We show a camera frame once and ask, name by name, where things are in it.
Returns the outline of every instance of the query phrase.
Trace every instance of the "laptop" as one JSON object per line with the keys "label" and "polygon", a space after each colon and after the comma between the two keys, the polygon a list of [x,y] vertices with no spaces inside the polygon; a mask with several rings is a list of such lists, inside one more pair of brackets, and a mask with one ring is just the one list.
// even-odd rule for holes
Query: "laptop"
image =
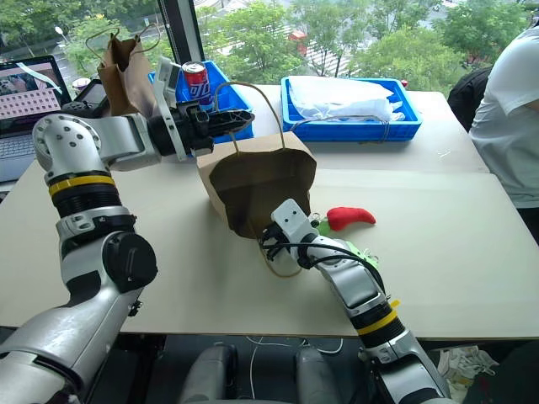
{"label": "laptop", "polygon": [[0,63],[0,183],[19,179],[34,161],[35,122],[69,102],[54,56]]}

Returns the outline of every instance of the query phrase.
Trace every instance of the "plastic bag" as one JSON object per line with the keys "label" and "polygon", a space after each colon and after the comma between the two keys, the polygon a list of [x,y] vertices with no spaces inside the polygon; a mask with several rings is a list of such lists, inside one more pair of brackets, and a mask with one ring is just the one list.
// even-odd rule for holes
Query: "plastic bag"
{"label": "plastic bag", "polygon": [[364,120],[400,120],[393,113],[397,105],[387,99],[393,92],[380,84],[313,76],[290,76],[289,80],[291,101],[307,120],[347,115],[365,115]]}

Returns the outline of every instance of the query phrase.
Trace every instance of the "black backpack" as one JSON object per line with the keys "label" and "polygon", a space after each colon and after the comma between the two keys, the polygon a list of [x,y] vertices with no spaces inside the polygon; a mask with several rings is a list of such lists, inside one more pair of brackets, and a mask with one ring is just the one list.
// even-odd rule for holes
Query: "black backpack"
{"label": "black backpack", "polygon": [[449,93],[447,103],[466,132],[472,128],[473,117],[485,94],[491,70],[492,67],[484,67],[462,76]]}

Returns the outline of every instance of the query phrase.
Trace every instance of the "white t-shirt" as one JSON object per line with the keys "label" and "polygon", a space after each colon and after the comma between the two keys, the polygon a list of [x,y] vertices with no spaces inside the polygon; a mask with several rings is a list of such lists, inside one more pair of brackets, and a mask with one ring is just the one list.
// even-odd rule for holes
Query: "white t-shirt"
{"label": "white t-shirt", "polygon": [[517,208],[539,207],[539,27],[519,35],[488,77],[470,136]]}

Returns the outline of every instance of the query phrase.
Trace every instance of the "window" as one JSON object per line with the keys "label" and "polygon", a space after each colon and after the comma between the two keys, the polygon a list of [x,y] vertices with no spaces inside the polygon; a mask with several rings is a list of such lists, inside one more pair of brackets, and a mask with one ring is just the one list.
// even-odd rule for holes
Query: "window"
{"label": "window", "polygon": [[494,63],[531,17],[526,2],[510,0],[194,5],[205,57],[231,79],[278,84],[293,74],[393,77],[413,90],[445,94],[463,74]]}
{"label": "window", "polygon": [[99,58],[84,44],[85,40],[106,30],[88,42],[98,55],[103,55],[108,34],[116,27],[120,39],[132,38],[147,27],[142,35],[145,48],[155,44],[161,33],[157,47],[147,52],[147,58],[155,64],[159,55],[172,57],[156,0],[3,0],[0,61],[53,55],[72,92],[73,82],[97,72]]}

